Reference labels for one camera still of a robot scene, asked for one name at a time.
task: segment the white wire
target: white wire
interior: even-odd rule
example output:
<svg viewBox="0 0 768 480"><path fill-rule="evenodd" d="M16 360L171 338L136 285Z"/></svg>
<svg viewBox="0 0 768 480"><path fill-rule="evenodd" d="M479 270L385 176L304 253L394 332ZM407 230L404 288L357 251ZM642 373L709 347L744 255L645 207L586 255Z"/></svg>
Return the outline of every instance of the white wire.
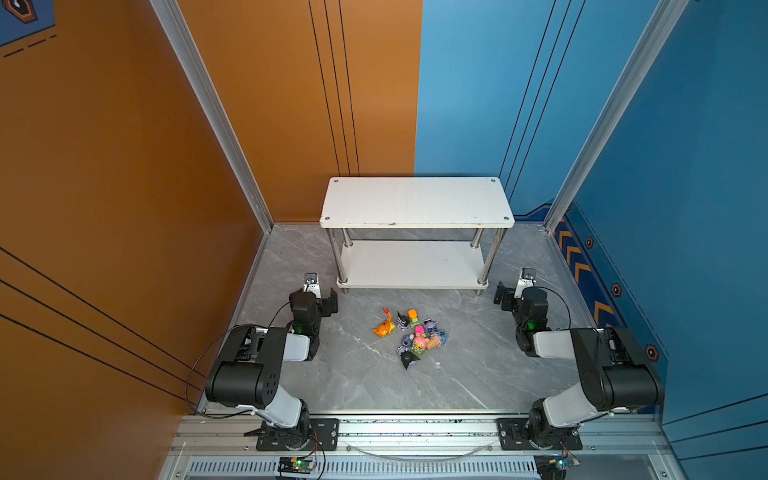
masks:
<svg viewBox="0 0 768 480"><path fill-rule="evenodd" d="M471 450L470 452L467 452L463 455L457 455L455 457L448 457L448 458L437 458L433 459L430 457L430 462L437 462L437 463L454 463L454 462L460 462L461 460L464 460L465 458L470 458L472 456L475 456L480 452L481 450L487 449L489 446L492 446L492 443L489 443L487 445L483 445L481 447L478 447L474 450ZM403 458L403 457L391 457L388 455L379 455L376 453L366 452L365 450L358 449L354 445L350 445L349 443L346 444L347 447L351 448L352 450L356 450L357 452L360 452L364 455L368 455L369 457L373 457L374 459L378 459L384 462L401 462L401 463L417 463L417 462L424 462L424 457L421 458Z"/></svg>

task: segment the orange wall panel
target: orange wall panel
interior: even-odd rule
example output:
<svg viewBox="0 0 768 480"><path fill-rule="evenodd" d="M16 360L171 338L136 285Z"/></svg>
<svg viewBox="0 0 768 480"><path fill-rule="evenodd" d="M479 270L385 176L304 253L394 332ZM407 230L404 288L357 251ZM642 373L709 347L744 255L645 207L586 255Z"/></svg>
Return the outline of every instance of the orange wall panel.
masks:
<svg viewBox="0 0 768 480"><path fill-rule="evenodd" d="M329 2L335 13L331 4L340 5L344 25L360 173L412 176L422 2Z"/></svg>
<svg viewBox="0 0 768 480"><path fill-rule="evenodd" d="M413 175L420 0L182 0L276 221L317 221L328 179Z"/></svg>
<svg viewBox="0 0 768 480"><path fill-rule="evenodd" d="M317 221L341 172L307 1L179 5L273 218Z"/></svg>
<svg viewBox="0 0 768 480"><path fill-rule="evenodd" d="M157 388L0 317L2 407L20 412L2 464L154 478L187 412L183 362L223 332L262 231L150 3L56 2L55 16L0 47L0 315Z"/></svg>

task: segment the ventilation grille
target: ventilation grille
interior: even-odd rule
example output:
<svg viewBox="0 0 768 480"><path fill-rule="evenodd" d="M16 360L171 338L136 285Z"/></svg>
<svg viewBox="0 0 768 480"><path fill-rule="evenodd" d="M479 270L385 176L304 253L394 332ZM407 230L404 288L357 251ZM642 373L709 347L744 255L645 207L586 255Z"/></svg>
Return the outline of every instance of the ventilation grille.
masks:
<svg viewBox="0 0 768 480"><path fill-rule="evenodd" d="M278 457L194 457L190 477L274 478ZM530 455L504 455L460 462L388 462L367 457L329 459L323 480L334 478L539 478Z"/></svg>
<svg viewBox="0 0 768 480"><path fill-rule="evenodd" d="M388 476L390 478L423 478L431 475L443 478L489 477L509 478L513 474L535 474L532 457L514 459L464 460L461 462L381 462L371 459L331 460L325 475L335 478L363 478Z"/></svg>
<svg viewBox="0 0 768 480"><path fill-rule="evenodd" d="M203 473L236 473L249 474L263 473L264 476L274 476L276 464L273 458L259 460L257 458L244 457L197 457L190 462L188 475L200 475Z"/></svg>

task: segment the orange toy dinosaur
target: orange toy dinosaur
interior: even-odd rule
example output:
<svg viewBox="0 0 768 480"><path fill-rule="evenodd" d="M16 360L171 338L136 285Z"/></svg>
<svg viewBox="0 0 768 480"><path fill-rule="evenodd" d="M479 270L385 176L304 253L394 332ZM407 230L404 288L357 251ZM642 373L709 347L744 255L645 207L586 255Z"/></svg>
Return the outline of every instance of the orange toy dinosaur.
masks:
<svg viewBox="0 0 768 480"><path fill-rule="evenodd" d="M375 329L371 331L374 332L376 335L384 338L385 336L392 333L392 331L395 329L395 324L392 323L392 314L389 312L389 310L387 310L386 308L382 310L384 310L384 313L386 313L386 316L387 316L386 320L384 320L381 325L377 326Z"/></svg>

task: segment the lower shelf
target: lower shelf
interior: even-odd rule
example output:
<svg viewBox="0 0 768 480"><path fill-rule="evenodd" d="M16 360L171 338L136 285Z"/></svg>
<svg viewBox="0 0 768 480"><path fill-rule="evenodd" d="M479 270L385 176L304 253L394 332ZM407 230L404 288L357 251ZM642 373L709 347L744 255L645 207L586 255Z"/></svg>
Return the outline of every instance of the lower shelf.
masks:
<svg viewBox="0 0 768 480"><path fill-rule="evenodd" d="M469 242L354 240L342 247L342 288L484 290L483 258Z"/></svg>

